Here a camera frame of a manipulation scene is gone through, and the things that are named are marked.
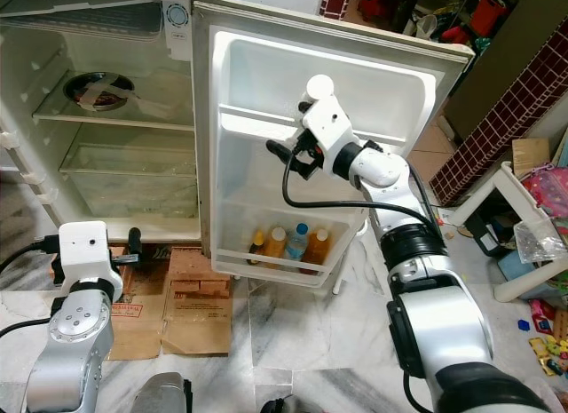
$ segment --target refrigerator door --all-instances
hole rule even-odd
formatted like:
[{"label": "refrigerator door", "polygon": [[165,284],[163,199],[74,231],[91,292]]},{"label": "refrigerator door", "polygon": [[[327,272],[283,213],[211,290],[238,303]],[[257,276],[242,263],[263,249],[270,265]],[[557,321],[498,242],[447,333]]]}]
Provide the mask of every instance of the refrigerator door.
[{"label": "refrigerator door", "polygon": [[[210,247],[219,272],[320,286],[367,211],[287,206],[280,191],[284,166],[267,152],[266,140],[295,132],[306,83],[326,74],[353,130],[405,156],[474,54],[461,45],[233,0],[191,0],[191,9],[204,249]],[[292,198],[362,198],[322,172],[308,182],[296,176]],[[323,264],[249,253],[257,229],[266,239],[275,226],[289,233],[300,222],[331,234]]]}]

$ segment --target water bottle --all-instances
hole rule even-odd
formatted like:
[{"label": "water bottle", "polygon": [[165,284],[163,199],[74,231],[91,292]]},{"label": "water bottle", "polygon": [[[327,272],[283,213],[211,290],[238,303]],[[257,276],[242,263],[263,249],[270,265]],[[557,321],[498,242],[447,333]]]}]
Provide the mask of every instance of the water bottle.
[{"label": "water bottle", "polygon": [[304,223],[298,224],[295,232],[289,236],[284,250],[284,259],[302,260],[302,256],[308,247],[308,226]]}]

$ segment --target white refrigerator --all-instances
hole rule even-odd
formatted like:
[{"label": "white refrigerator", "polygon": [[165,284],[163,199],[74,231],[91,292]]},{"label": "white refrigerator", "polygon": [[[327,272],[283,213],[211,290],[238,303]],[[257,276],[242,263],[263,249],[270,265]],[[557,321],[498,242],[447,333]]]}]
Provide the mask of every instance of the white refrigerator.
[{"label": "white refrigerator", "polygon": [[[318,287],[367,211],[287,206],[266,140],[294,134],[326,74],[355,133],[406,156],[473,56],[239,0],[0,0],[0,141],[56,225],[101,219],[111,241],[137,226],[201,242],[218,272]],[[89,73],[126,80],[120,107],[69,94]],[[362,198],[321,172],[290,195]],[[330,233],[322,265],[249,253],[257,229],[300,222]]]}]

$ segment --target blue bottle cap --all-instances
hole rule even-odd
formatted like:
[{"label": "blue bottle cap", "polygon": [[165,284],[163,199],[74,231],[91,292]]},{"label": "blue bottle cap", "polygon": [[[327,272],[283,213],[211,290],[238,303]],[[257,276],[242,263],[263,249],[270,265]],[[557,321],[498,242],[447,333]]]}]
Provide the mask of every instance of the blue bottle cap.
[{"label": "blue bottle cap", "polygon": [[296,227],[296,232],[300,235],[304,235],[308,232],[308,226],[306,224],[298,224]]}]

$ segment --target bottle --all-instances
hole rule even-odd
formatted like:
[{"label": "bottle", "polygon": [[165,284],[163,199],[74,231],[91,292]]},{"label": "bottle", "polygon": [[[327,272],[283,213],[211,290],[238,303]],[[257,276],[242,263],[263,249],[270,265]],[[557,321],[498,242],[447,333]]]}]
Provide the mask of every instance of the bottle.
[{"label": "bottle", "polygon": [[298,224],[295,232],[288,238],[284,259],[302,260],[305,249],[308,247],[308,226],[304,223]]},{"label": "bottle", "polygon": [[[272,258],[280,258],[286,248],[286,231],[281,226],[276,226],[268,235],[264,244],[264,255]],[[266,264],[269,268],[275,268],[276,264]]]},{"label": "bottle", "polygon": [[[255,238],[250,245],[250,249],[248,249],[248,253],[252,253],[253,255],[262,255],[263,254],[263,247],[264,247],[264,234],[259,229],[255,233]],[[256,265],[258,263],[255,259],[247,259],[247,263],[249,265]]]},{"label": "bottle", "polygon": [[[321,265],[323,261],[326,260],[327,253],[329,252],[329,246],[331,240],[329,239],[329,232],[325,229],[319,229],[315,233],[310,234],[310,240],[308,241],[308,248],[305,250],[302,262],[307,262],[308,264]],[[318,272],[312,269],[300,269],[302,274],[315,275]]]}]

